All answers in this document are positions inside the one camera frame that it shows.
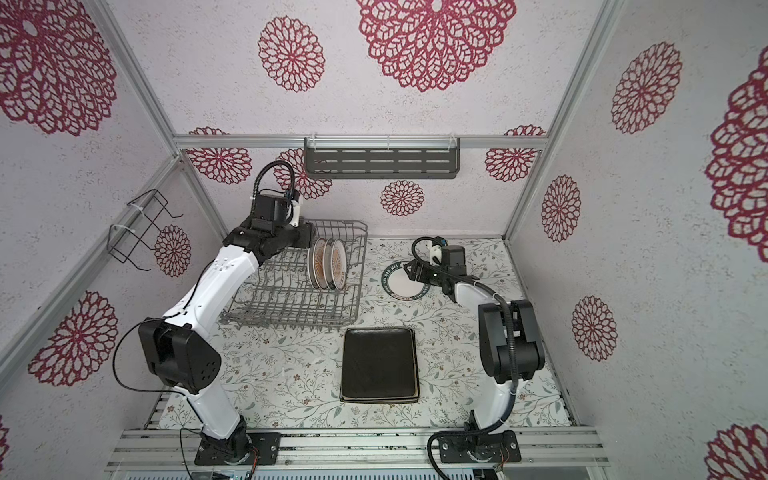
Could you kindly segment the white round plate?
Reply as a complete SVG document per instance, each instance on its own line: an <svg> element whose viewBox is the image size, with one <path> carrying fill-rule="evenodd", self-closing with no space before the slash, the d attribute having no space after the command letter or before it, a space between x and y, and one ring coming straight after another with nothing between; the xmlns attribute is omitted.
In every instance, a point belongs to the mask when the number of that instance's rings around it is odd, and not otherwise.
<svg viewBox="0 0 768 480"><path fill-rule="evenodd" d="M333 240L328 239L325 243L325 247L323 250L322 266L323 266L324 279L326 281L327 288L329 290L336 289L336 285L333 280L333 272L332 272L332 254L333 254Z"/></svg>
<svg viewBox="0 0 768 480"><path fill-rule="evenodd" d="M326 290L328 284L324 274L324 252L326 240L318 238L308 253L308 275L312 286L316 289Z"/></svg>
<svg viewBox="0 0 768 480"><path fill-rule="evenodd" d="M337 239L331 250L331 277L337 290L343 290L347 280L347 256L345 245Z"/></svg>
<svg viewBox="0 0 768 480"><path fill-rule="evenodd" d="M397 261L387 266L381 275L385 293L400 301L415 301L425 297L430 285L410 280L404 266L407 261Z"/></svg>

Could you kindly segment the white square plate black rim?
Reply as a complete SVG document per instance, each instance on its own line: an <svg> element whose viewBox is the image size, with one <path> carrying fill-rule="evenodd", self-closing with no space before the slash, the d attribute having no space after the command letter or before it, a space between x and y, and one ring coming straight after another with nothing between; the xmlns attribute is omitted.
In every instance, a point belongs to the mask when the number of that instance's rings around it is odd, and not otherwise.
<svg viewBox="0 0 768 480"><path fill-rule="evenodd" d="M369 388L342 388L339 394L342 402L357 404L408 404L416 403L419 398L419 389L410 392L404 389L382 388L380 385Z"/></svg>

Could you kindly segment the floral patterned rectangular plate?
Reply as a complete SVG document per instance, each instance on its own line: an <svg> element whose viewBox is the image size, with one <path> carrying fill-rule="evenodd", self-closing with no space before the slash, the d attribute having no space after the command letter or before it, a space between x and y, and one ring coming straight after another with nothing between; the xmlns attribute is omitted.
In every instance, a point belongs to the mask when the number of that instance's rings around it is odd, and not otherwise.
<svg viewBox="0 0 768 480"><path fill-rule="evenodd" d="M360 404L398 404L415 403L420 399L420 393L401 394L399 392L381 391L341 391L339 399L345 403Z"/></svg>

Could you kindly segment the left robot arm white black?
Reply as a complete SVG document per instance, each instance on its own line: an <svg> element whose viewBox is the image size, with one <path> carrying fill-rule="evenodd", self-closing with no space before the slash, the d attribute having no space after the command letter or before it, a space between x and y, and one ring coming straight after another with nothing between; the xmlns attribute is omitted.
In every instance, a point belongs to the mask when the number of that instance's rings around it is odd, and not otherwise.
<svg viewBox="0 0 768 480"><path fill-rule="evenodd" d="M224 307L245 280L287 248L306 248L313 225L300 219L302 197L255 194L250 215L223 241L192 289L158 319L138 328L150 373L182 395L210 442L243 450L245 421L227 397L222 357L209 341Z"/></svg>

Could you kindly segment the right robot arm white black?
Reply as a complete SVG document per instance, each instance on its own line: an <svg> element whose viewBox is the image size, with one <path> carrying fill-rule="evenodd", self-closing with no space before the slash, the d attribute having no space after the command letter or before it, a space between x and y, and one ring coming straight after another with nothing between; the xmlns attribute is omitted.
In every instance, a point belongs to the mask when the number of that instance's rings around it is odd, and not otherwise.
<svg viewBox="0 0 768 480"><path fill-rule="evenodd" d="M421 236L403 268L409 280L436 286L477 315L479 355L491 392L472 410L464 435L500 431L513 413L520 384L533 379L546 357L535 311L525 299L507 300L467 273L465 249L443 237Z"/></svg>

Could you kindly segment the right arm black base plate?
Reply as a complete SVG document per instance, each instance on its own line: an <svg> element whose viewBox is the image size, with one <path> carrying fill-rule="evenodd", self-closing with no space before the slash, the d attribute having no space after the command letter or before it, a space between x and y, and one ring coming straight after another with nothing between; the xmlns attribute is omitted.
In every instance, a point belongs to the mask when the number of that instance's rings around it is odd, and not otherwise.
<svg viewBox="0 0 768 480"><path fill-rule="evenodd" d="M517 437L512 430L481 435L438 436L442 463L519 463L522 459Z"/></svg>

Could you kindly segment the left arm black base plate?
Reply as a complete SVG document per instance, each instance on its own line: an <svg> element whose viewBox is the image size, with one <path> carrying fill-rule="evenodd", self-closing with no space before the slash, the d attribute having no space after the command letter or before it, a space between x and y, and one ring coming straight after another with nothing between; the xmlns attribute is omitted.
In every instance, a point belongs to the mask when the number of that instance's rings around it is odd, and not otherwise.
<svg viewBox="0 0 768 480"><path fill-rule="evenodd" d="M196 453L196 466L274 465L282 436L279 433L240 433L232 439L214 439L205 434Z"/></svg>

